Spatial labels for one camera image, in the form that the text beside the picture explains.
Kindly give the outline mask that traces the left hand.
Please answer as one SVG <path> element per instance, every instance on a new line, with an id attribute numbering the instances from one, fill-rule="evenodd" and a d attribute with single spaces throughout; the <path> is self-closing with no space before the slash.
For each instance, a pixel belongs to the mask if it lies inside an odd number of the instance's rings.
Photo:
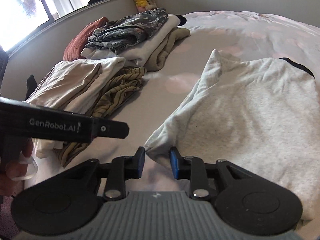
<path id="1" fill-rule="evenodd" d="M 33 153 L 33 142 L 29 138 L 26 145 L 22 148 L 21 152 L 25 158 L 30 158 Z M 13 179 L 25 176 L 27 172 L 27 165 L 20 164 L 17 160 L 12 160 L 6 165 L 5 172 L 1 173 L 1 196 L 11 196 L 18 181 Z"/>

